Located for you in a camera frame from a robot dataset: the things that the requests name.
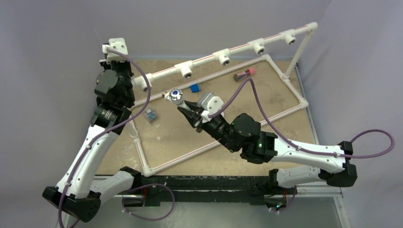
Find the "white plastic water faucet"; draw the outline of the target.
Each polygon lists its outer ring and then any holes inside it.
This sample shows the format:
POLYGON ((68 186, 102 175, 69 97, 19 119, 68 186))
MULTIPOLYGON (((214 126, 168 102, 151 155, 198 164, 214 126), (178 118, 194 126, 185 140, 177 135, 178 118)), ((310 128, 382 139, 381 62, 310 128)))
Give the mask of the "white plastic water faucet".
POLYGON ((180 105, 184 102, 183 92, 180 89, 174 89, 171 91, 164 92, 162 94, 162 98, 175 105, 180 105))

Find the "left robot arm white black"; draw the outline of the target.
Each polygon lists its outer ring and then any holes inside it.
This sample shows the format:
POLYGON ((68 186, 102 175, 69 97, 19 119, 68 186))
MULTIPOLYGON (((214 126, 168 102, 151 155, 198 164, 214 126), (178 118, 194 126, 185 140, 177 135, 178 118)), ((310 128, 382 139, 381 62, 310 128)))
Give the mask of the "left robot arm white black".
POLYGON ((103 61, 103 71, 96 78, 97 107, 90 120, 87 135, 73 163, 63 178, 46 187, 42 197, 58 209, 58 222, 64 213, 78 221, 89 222, 102 203, 126 190, 137 194, 142 187, 136 171, 123 168, 102 186, 93 185, 93 178, 106 152, 116 141, 131 117, 135 97, 131 82, 133 73, 128 61, 103 61))

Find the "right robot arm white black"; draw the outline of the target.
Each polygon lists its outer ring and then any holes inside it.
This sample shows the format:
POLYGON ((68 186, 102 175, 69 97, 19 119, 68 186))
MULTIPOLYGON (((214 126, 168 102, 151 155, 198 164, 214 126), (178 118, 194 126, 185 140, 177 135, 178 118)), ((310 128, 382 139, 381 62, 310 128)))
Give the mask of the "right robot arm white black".
POLYGON ((203 119, 204 109, 195 102, 184 101, 177 107, 197 132, 206 132, 230 152, 253 164, 291 162, 299 166, 269 171, 267 188, 279 193, 284 188, 322 181, 333 187, 352 187, 358 177, 356 166, 347 155, 352 144, 343 141, 335 146, 321 146, 294 142, 293 147, 274 133, 261 129, 261 123, 246 113, 228 123, 222 115, 208 122, 203 119))

